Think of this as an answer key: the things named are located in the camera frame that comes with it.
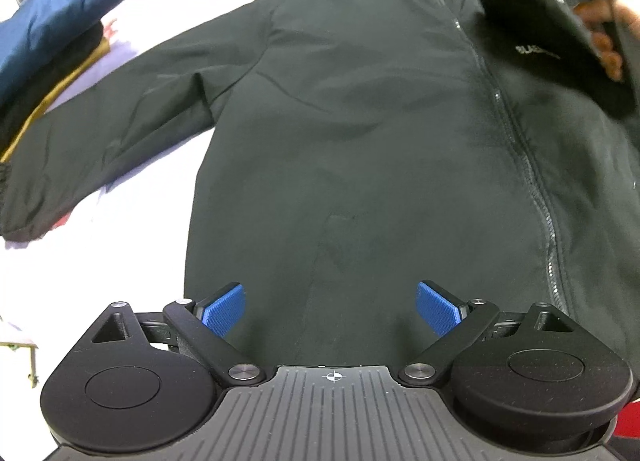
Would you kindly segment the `person's right hand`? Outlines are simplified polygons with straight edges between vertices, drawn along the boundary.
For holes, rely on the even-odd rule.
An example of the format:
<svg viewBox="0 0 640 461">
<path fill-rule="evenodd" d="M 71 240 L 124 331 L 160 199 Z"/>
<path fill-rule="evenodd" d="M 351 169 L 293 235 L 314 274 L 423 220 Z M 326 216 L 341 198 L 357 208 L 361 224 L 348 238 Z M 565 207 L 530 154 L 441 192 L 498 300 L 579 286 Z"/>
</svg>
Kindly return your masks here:
<svg viewBox="0 0 640 461">
<path fill-rule="evenodd" d="M 620 22 L 632 35 L 639 37 L 639 0 L 588 0 L 573 8 L 588 28 L 606 75 L 620 83 L 624 75 L 624 57 L 608 28 Z"/>
</svg>

